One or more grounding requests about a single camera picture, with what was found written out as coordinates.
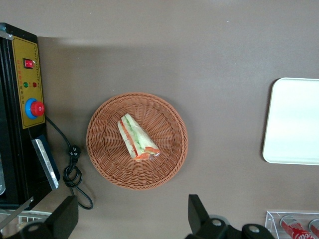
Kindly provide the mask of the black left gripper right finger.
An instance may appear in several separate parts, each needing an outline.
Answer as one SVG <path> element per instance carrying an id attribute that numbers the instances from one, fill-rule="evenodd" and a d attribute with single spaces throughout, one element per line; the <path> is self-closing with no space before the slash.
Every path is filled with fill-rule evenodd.
<path id="1" fill-rule="evenodd" d="M 186 239 L 225 239 L 228 221 L 219 215 L 209 215 L 197 194 L 188 196 L 188 222 L 192 233 Z"/>

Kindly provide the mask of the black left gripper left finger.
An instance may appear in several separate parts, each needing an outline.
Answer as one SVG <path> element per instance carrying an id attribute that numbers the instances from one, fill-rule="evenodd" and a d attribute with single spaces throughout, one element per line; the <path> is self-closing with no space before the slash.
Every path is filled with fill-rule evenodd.
<path id="1" fill-rule="evenodd" d="M 16 239 L 67 239 L 78 224 L 79 210 L 76 196 L 68 196 L 43 222 L 25 226 L 14 235 Z"/>

